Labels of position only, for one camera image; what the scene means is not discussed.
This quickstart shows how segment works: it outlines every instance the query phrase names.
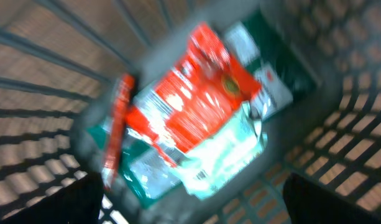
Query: dark object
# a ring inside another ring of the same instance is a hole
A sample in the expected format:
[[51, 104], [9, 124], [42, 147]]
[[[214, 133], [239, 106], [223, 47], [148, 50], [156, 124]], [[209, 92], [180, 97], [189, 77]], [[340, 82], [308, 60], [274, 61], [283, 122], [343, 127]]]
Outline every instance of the dark object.
[[284, 184], [283, 198], [293, 224], [381, 223], [327, 190], [292, 174]]
[[102, 198], [103, 183], [100, 174], [88, 174], [0, 223], [98, 223]]

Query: black plastic basket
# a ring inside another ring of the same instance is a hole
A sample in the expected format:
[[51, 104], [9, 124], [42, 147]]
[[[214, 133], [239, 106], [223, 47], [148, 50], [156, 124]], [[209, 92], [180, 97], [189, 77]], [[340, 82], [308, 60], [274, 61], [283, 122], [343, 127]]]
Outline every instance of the black plastic basket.
[[261, 8], [318, 89], [264, 124], [266, 151], [214, 197], [178, 188], [143, 210], [122, 179], [100, 223], [289, 223], [291, 172], [381, 219], [381, 0], [0, 1], [0, 220], [100, 170], [85, 128], [115, 78], [159, 78], [199, 21]]

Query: trash bin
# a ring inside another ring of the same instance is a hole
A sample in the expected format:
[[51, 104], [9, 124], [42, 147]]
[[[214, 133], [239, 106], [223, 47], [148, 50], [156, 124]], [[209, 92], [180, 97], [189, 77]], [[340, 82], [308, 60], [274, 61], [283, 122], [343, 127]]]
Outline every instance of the trash bin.
[[0, 1], [0, 219], [100, 170], [85, 129], [115, 78], [145, 87], [197, 23], [223, 31], [258, 8], [316, 91], [264, 123], [265, 152], [214, 197], [179, 187], [144, 210], [118, 178], [100, 223], [289, 223], [291, 172], [381, 219], [381, 0]]

